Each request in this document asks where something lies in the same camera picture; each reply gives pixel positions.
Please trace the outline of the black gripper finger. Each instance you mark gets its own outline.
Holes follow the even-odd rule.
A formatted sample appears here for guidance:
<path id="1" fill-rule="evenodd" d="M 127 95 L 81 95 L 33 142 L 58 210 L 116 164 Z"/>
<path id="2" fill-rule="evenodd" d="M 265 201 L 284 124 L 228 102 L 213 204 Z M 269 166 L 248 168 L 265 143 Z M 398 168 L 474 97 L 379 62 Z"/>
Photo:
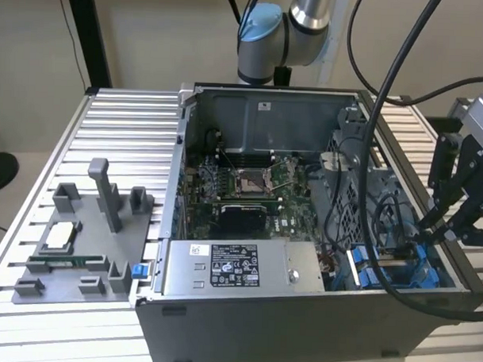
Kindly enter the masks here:
<path id="1" fill-rule="evenodd" d="M 420 238 L 428 244 L 440 244 L 444 240 L 460 240 L 464 245 L 483 247 L 483 229 L 474 224 L 483 218 L 483 188 L 474 189 L 467 200 L 460 205 L 448 221 L 430 231 L 441 220 L 455 199 L 463 195 L 460 187 L 434 190 L 431 202 L 433 206 L 421 220 Z"/>
<path id="2" fill-rule="evenodd" d="M 418 224 L 419 236 L 430 236 L 427 229 L 437 223 L 463 195 L 462 182 L 452 175 L 463 140 L 464 137 L 458 133 L 442 133 L 438 136 L 428 179 L 433 194 L 428 200 L 428 211 Z"/>

